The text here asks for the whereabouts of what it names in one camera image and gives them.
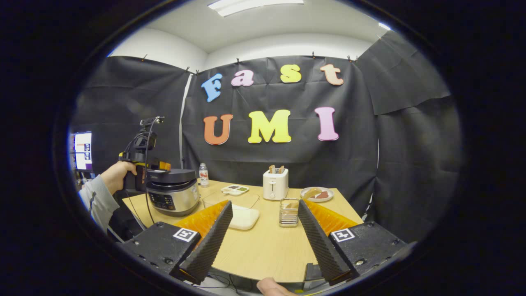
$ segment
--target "black curtain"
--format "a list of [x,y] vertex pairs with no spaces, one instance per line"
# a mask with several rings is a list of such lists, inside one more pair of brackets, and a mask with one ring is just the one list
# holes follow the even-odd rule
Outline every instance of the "black curtain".
[[[301,81],[283,83],[280,69],[286,64],[300,67]],[[320,68],[333,64],[341,69],[340,86],[327,82]],[[254,72],[251,86],[232,86],[240,70]],[[210,103],[201,84],[215,74],[223,75],[221,95]],[[320,141],[317,107],[333,107],[336,141]],[[262,111],[270,121],[274,112],[287,109],[289,143],[264,140],[248,143],[252,120],[248,114]],[[204,139],[206,116],[232,114],[230,137],[222,145]],[[336,187],[358,213],[363,213],[373,189],[377,166],[377,131],[370,95],[360,70],[340,58],[283,56],[259,58],[213,68],[193,77],[182,121],[184,167],[197,170],[205,162],[213,180],[248,185],[262,184],[262,175],[272,164],[289,169],[289,186]],[[215,124],[221,134],[222,121]]]
[[180,167],[179,120],[189,73],[135,57],[106,58],[77,100],[72,132],[92,131],[93,171],[104,172],[139,131],[139,121],[165,116],[154,126],[158,157]]
[[405,241],[421,240],[447,208],[465,162],[455,101],[435,67],[395,32],[356,64],[380,143],[371,218]]

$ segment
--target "orange foam letter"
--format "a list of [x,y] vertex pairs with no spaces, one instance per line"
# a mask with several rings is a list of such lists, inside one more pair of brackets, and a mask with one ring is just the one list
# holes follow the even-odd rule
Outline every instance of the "orange foam letter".
[[342,85],[343,79],[338,78],[336,73],[340,73],[339,68],[334,68],[332,64],[325,65],[320,68],[320,70],[325,72],[325,78],[332,85]]
[[205,122],[205,141],[210,145],[221,145],[228,140],[230,135],[230,121],[234,118],[232,114],[221,115],[223,121],[223,132],[221,136],[216,137],[214,135],[214,125],[217,120],[217,116],[208,116],[203,119]]

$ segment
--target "toaster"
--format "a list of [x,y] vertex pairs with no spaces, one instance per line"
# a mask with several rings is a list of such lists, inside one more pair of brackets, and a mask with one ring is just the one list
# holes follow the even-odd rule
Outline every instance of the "toaster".
[[289,191],[289,170],[284,169],[281,174],[266,171],[263,174],[263,198],[280,201],[287,197]]

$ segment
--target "plate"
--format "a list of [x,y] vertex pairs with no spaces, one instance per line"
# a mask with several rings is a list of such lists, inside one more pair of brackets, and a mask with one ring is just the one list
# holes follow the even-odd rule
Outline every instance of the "plate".
[[224,194],[230,194],[230,195],[241,195],[247,192],[249,189],[250,188],[246,186],[230,184],[226,186],[225,188],[222,188],[221,192]]
[[327,193],[329,194],[329,196],[327,198],[324,198],[324,199],[313,199],[313,198],[309,198],[309,201],[314,201],[314,202],[324,202],[324,201],[329,201],[332,199],[332,197],[334,196],[334,192],[331,190],[331,189],[328,189],[328,188],[325,188],[325,187],[320,187],[320,186],[314,186],[314,187],[307,187],[307,188],[303,188],[299,194],[301,195],[301,198],[303,198],[303,196],[305,195],[305,193],[307,193],[307,191],[311,190],[312,188],[320,188],[320,190],[322,191],[327,191]]

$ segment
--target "gray sleeve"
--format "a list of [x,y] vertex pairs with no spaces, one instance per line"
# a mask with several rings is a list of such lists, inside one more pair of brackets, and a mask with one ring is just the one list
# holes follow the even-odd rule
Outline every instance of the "gray sleeve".
[[100,175],[87,182],[78,194],[95,223],[106,232],[109,220],[119,205],[113,199]]

